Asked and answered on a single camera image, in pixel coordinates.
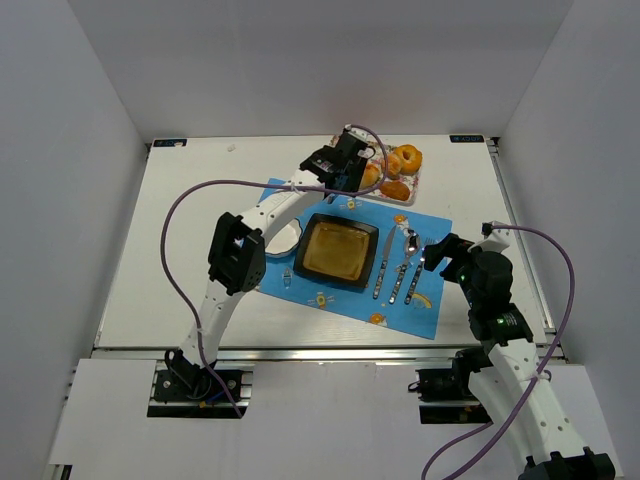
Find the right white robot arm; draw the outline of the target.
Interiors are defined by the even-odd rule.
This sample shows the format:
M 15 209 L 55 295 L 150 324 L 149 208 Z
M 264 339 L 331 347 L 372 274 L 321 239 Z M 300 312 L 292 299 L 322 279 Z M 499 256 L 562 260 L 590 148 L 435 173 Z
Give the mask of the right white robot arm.
M 506 439 L 523 479 L 612 479 L 615 466 L 594 452 L 565 413 L 553 388 L 546 359 L 537 353 L 533 333 L 511 300 L 513 265 L 503 252 L 506 231 L 489 224 L 473 243 L 450 233 L 424 248 L 423 267 L 438 269 L 457 284 L 468 303 L 468 320 L 479 346 L 462 350 L 453 362 L 454 378 L 485 409 L 497 431 L 476 455 L 482 459 Z

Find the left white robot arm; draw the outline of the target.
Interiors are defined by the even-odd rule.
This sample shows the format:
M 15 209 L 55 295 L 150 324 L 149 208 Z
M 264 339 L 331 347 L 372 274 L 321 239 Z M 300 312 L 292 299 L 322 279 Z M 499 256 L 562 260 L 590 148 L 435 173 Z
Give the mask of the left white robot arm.
M 180 350 L 192 365 L 210 368 L 229 320 L 243 296 L 266 273 L 266 246 L 305 209 L 330 195 L 358 196 L 367 160 L 362 153 L 377 136 L 363 126 L 348 125 L 333 146 L 326 145 L 305 159 L 291 178 L 267 185 L 241 181 L 241 186 L 274 192 L 239 215 L 220 216 L 208 254 L 208 282 L 194 326 Z

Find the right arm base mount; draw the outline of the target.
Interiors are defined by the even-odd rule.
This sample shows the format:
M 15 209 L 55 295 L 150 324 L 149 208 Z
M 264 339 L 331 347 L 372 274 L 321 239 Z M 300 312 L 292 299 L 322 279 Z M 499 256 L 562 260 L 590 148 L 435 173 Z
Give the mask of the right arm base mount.
M 423 425 L 486 424 L 490 417 L 469 390 L 472 373 L 492 367 L 482 347 L 458 351 L 448 368 L 424 368 L 416 371 L 416 380 L 407 390 L 419 399 Z

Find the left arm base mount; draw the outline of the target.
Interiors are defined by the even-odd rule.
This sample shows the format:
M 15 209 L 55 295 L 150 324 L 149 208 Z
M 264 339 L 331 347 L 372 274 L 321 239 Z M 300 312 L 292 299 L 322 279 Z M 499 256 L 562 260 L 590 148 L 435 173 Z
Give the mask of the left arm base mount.
M 157 364 L 148 418 L 239 420 L 248 408 L 251 371 L 190 363 L 179 349 Z

